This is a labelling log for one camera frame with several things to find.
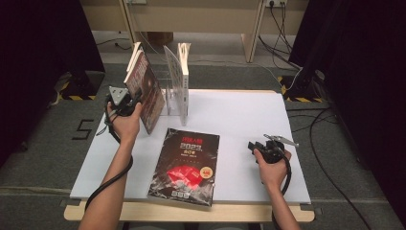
power cord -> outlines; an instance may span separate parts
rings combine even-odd
[[[115,133],[114,128],[113,128],[113,122],[114,120],[119,116],[117,115],[115,118],[113,118],[112,121],[110,121],[110,116],[112,116],[111,114],[109,114],[107,112],[107,104],[108,102],[110,102],[111,99],[111,95],[107,95],[105,101],[104,101],[104,115],[105,115],[105,124],[106,127],[104,129],[102,129],[101,131],[99,131],[96,135],[101,135],[102,133],[104,133],[104,131],[106,130],[106,128],[108,127],[110,134],[114,137],[114,139],[120,144],[121,140],[120,137]],[[92,195],[89,196],[89,198],[86,201],[86,205],[84,207],[84,211],[87,210],[87,207],[90,205],[90,203],[93,201],[93,199],[98,196],[103,190],[105,190],[108,186],[110,186],[111,184],[113,184],[114,182],[116,182],[117,180],[119,180],[120,178],[122,178],[126,173],[128,173],[128,171],[131,169],[133,164],[133,158],[132,155],[129,159],[128,165],[125,167],[125,169],[123,169],[119,174],[117,174],[116,176],[114,176],[113,178],[109,179],[108,181],[104,182],[103,184],[100,185],[100,187],[95,190],[95,192],[93,192]]]
[[[334,181],[332,180],[332,178],[329,176],[329,174],[327,173],[325,167],[323,166],[322,162],[319,159],[319,156],[316,152],[316,149],[314,148],[314,144],[313,144],[313,127],[316,124],[316,122],[319,120],[320,116],[322,116],[323,113],[325,113],[326,111],[328,111],[330,108],[326,108],[323,111],[321,111],[316,118],[313,120],[313,122],[310,125],[310,131],[309,131],[309,139],[310,139],[310,146],[311,149],[313,151],[313,154],[316,158],[317,163],[319,164],[320,168],[322,169],[323,173],[326,175],[327,179],[331,182],[331,184],[334,186],[334,188],[343,196],[343,198],[349,203],[349,205],[352,207],[352,209],[356,212],[356,214],[358,215],[358,217],[360,217],[362,219],[362,221],[364,222],[365,226],[368,229],[371,229],[370,225],[367,223],[367,221],[364,219],[364,217],[362,216],[362,214],[359,212],[359,210],[355,207],[355,205],[350,201],[350,199],[344,194],[344,192],[334,183]]]

black curtain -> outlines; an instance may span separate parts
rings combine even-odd
[[[104,67],[79,1],[1,1],[0,28],[1,166],[30,135],[61,75],[87,78],[86,70]]]

white table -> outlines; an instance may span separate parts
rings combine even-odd
[[[104,127],[101,121],[98,130]],[[214,205],[200,210],[181,207],[147,198],[168,127],[220,135]],[[247,149],[248,142],[264,143],[263,134],[281,135],[292,140],[290,124],[282,95],[272,91],[190,90],[189,120],[181,126],[178,116],[161,116],[157,126],[147,135],[141,128],[132,152],[134,165],[128,172],[122,220],[144,221],[270,221],[272,207],[259,179],[255,157]],[[83,162],[71,198],[85,200],[97,189],[118,147],[107,132],[96,136]],[[298,221],[312,221],[313,211],[303,211],[299,204],[310,204],[302,168],[294,147],[290,160],[292,179],[285,199]],[[68,206],[67,219],[81,219],[80,206]],[[197,219],[191,219],[197,212]]]

black cable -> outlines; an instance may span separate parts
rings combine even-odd
[[[289,55],[289,53],[287,53],[286,51],[282,51],[282,50],[279,50],[279,49],[274,49],[274,48],[271,47],[270,45],[266,44],[266,43],[262,40],[262,37],[261,37],[260,35],[258,36],[258,38],[259,38],[259,40],[262,42],[263,46],[265,46],[265,49],[266,49],[267,51],[269,51],[269,50],[267,49],[267,48],[269,48],[269,49],[271,49],[272,51],[277,51],[277,52],[280,52],[280,53]]]
[[[125,169],[123,169],[119,174],[117,174],[116,176],[114,176],[113,178],[109,179],[108,181],[104,182],[103,184],[100,185],[100,187],[93,192],[92,195],[89,196],[89,198],[86,201],[86,205],[84,207],[84,211],[87,210],[87,207],[89,206],[89,204],[92,202],[92,200],[98,196],[99,193],[101,193],[105,188],[107,188],[108,186],[110,186],[111,184],[113,184],[114,182],[116,182],[117,180],[119,180],[120,178],[122,178],[126,173],[128,173],[128,171],[131,169],[132,167],[132,163],[133,163],[133,159],[132,159],[132,155],[129,159],[128,165],[125,167]]]
[[[371,229],[370,225],[367,223],[367,221],[364,219],[364,217],[362,216],[362,214],[358,211],[358,209],[355,207],[355,205],[350,201],[350,199],[344,194],[344,192],[338,188],[338,186],[334,183],[334,181],[332,180],[332,178],[329,176],[329,174],[327,173],[325,167],[323,166],[322,162],[319,159],[319,156],[317,155],[316,149],[314,148],[314,144],[313,144],[313,137],[312,137],[312,132],[313,132],[313,127],[314,124],[316,124],[317,120],[319,119],[320,116],[322,116],[323,113],[325,113],[327,110],[329,110],[329,108],[323,110],[322,112],[319,113],[319,115],[317,115],[317,117],[313,120],[313,122],[310,125],[310,131],[309,131],[309,139],[310,139],[310,146],[311,149],[313,150],[313,154],[317,160],[317,163],[319,164],[320,168],[322,169],[323,173],[326,175],[327,179],[331,182],[331,184],[334,186],[334,188],[344,197],[344,199],[349,203],[349,205],[352,207],[352,209],[357,213],[357,215],[362,219],[362,221],[365,223],[365,225],[367,226],[368,229]]]
[[[329,117],[332,117],[332,116],[334,116],[334,115],[330,115],[330,116],[325,117],[325,118],[319,118],[319,120],[318,120],[316,123],[325,121],[325,122],[332,123],[332,124],[339,124],[339,123],[334,123],[334,122],[331,122],[331,121],[326,120],[326,118],[329,118]],[[310,127],[310,126],[304,126],[304,127],[299,128],[299,129],[293,130],[292,133],[297,132],[297,131],[301,131],[301,130],[304,130],[304,129],[307,129],[307,128]]]
[[[274,50],[277,50],[277,51],[278,51],[278,49],[276,49],[276,48],[274,48],[274,47],[271,47],[271,46],[269,46],[268,44],[266,44],[266,43],[262,40],[262,38],[261,38],[260,36],[259,36],[259,40],[260,40],[260,42],[262,43],[262,45],[265,47],[265,49],[266,49],[269,53],[271,53],[273,56],[276,56],[277,58],[279,58],[280,60],[282,60],[282,61],[285,62],[286,64],[288,64],[288,65],[292,66],[293,68],[295,68],[296,70],[299,70],[299,69],[300,69],[297,65],[295,65],[295,64],[293,64],[293,63],[291,63],[291,62],[289,62],[289,61],[286,60],[284,57],[282,57],[280,54],[276,53]],[[280,69],[282,69],[282,70],[291,70],[291,69],[283,69],[283,68],[279,67],[279,66],[275,63],[275,60],[274,60],[274,64],[275,64],[275,66],[277,66],[278,68],[280,68]]]
[[[110,134],[114,137],[114,139],[116,139],[116,141],[120,144],[121,140],[120,137],[116,134],[116,132],[114,131],[114,127],[113,127],[113,122],[114,120],[116,120],[116,118],[119,117],[118,113],[120,113],[120,111],[116,112],[116,117],[113,118],[113,120],[110,121],[110,117],[109,114],[107,112],[107,107],[108,107],[108,103],[112,101],[112,96],[109,94],[106,96],[105,101],[104,101],[104,122],[106,124],[106,127],[104,129],[102,129],[101,131],[99,131],[96,135],[100,135],[102,133],[105,132],[106,128],[108,127]],[[108,181],[104,182],[103,184],[100,185],[100,187],[93,192],[92,195],[89,196],[89,198],[86,201],[86,205],[84,207],[84,211],[87,210],[87,207],[90,205],[90,203],[92,202],[92,200],[99,194],[101,193],[105,188],[107,188],[108,186],[110,186],[111,184],[113,184],[114,182],[116,182],[117,180],[119,180],[120,178],[122,178],[126,173],[128,173],[128,171],[131,169],[133,164],[133,159],[132,159],[132,155],[129,159],[128,165],[125,167],[125,169],[123,169],[119,174],[117,174],[116,176],[114,176],[113,178],[109,179]]]

